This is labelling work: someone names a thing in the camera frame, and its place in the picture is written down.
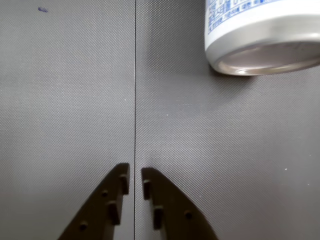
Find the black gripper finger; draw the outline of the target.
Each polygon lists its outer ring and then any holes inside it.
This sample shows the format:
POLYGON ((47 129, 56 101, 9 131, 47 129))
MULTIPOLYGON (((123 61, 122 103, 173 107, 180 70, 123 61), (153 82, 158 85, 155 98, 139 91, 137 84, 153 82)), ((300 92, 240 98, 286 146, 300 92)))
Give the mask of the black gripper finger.
POLYGON ((163 240, 216 240, 203 213, 164 174, 141 169, 143 198, 150 203, 153 229, 163 240))
POLYGON ((103 178, 70 221, 60 240, 112 240, 129 194, 130 164, 119 163, 103 178))

